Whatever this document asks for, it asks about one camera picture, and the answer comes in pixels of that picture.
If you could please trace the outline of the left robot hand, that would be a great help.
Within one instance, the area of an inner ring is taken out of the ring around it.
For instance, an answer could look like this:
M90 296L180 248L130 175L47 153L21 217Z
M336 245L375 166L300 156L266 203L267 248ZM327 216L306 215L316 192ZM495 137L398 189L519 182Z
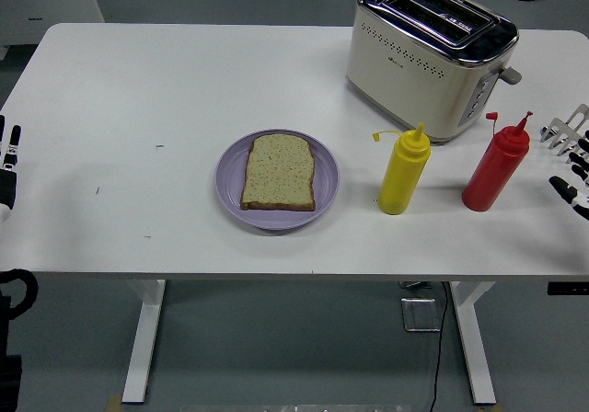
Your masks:
M17 197L17 151L21 127L14 125L5 150L1 150L1 224L8 220Z

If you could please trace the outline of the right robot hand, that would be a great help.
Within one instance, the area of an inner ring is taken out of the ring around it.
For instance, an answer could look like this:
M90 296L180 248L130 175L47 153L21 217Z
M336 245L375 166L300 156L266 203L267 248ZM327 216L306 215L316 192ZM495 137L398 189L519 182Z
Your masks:
M572 172L581 178L584 185L588 187L588 160L576 153L569 153L569 160L572 162ZM581 192L565 179L558 176L550 177L549 184L577 214L585 220L588 219L587 193Z

